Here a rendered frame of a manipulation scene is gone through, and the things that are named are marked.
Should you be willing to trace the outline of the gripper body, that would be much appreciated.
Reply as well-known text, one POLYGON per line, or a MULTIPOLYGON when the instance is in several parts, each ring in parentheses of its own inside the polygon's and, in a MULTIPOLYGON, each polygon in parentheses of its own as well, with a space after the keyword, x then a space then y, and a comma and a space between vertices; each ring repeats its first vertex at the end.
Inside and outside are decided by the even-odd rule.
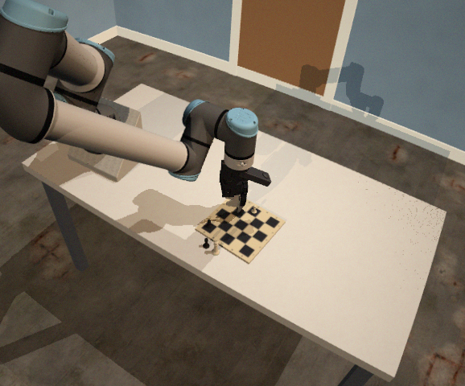
POLYGON ((248 179, 238 176, 247 170, 233 170, 225 165, 224 160, 221 160, 220 186, 222 197, 234 197, 234 195, 243 194, 244 188, 248 193, 248 179))

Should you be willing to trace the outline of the black and cream chessboard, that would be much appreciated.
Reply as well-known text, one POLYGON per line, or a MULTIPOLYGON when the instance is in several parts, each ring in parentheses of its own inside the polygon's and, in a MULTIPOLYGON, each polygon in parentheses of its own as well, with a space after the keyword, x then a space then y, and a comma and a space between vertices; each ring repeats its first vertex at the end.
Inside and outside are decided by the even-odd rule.
POLYGON ((229 200, 226 199, 195 230, 210 240, 218 240, 218 245, 250 263, 286 221, 247 199, 242 208, 244 213, 240 214, 237 207, 226 205, 229 200), (253 205, 257 206, 256 214, 251 212, 253 205), (206 227, 208 220, 211 220, 211 228, 206 227))

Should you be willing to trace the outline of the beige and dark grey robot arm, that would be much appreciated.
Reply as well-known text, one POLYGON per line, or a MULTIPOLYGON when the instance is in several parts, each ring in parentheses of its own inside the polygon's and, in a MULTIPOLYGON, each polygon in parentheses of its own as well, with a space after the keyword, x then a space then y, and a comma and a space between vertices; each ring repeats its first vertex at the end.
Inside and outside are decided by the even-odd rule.
POLYGON ((271 184, 269 173, 252 167, 252 111, 194 100, 184 110, 180 141, 126 124, 114 108, 98 104, 115 60, 109 49, 74 39, 65 13, 33 0, 6 0, 0 13, 0 127, 11 137, 155 166, 188 182, 198 179, 216 138, 224 142, 226 166, 248 169, 239 177, 271 184), (43 87, 47 76, 58 78, 54 92, 43 87))

